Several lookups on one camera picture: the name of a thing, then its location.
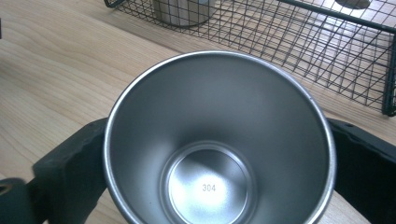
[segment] metal grid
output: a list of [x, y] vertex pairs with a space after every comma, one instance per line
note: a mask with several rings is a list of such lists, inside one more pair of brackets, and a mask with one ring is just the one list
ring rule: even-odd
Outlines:
[[[169, 17], [186, 19], [181, 18], [180, 10], [197, 13], [197, 9], [181, 8], [178, 1], [182, 0], [152, 1], [175, 7], [177, 13], [160, 12]], [[354, 7], [351, 3], [362, 0], [337, 1]], [[366, 9], [350, 9], [331, 0], [218, 0], [211, 6], [199, 0], [196, 4], [214, 13], [198, 9], [198, 13], [205, 11], [206, 19], [189, 27], [159, 20], [151, 0], [106, 4], [263, 58], [359, 104], [389, 116], [396, 114], [396, 3], [373, 1]]]

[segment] black wire basket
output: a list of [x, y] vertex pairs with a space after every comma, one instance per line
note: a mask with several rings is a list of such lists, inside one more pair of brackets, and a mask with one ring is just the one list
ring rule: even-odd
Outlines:
[[396, 115], [396, 2], [105, 0], [108, 7], [263, 58]]

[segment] stainless steel cup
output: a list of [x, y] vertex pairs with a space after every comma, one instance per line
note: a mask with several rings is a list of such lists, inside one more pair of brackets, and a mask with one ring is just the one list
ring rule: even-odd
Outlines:
[[153, 0], [158, 20], [175, 26], [193, 26], [210, 19], [216, 0]]
[[204, 51], [159, 63], [114, 105], [110, 193], [133, 223], [313, 223], [334, 182], [331, 131], [271, 64]]

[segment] black holder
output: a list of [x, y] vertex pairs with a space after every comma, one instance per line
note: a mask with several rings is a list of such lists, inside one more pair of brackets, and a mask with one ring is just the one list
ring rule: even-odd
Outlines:
[[[335, 190], [372, 223], [396, 223], [396, 147], [328, 119], [337, 152]], [[94, 121], [33, 166], [35, 178], [0, 181], [0, 223], [84, 223], [106, 189], [106, 119]]]

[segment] wooden surface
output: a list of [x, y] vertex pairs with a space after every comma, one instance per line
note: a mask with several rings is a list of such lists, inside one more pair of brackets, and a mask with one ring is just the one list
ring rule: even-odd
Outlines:
[[[2, 0], [0, 178], [31, 166], [84, 124], [108, 116], [124, 88], [155, 63], [226, 49], [106, 8], [102, 0]], [[326, 116], [396, 145], [396, 121], [300, 80]], [[87, 223], [125, 223], [107, 192]], [[334, 193], [321, 223], [367, 223]]]

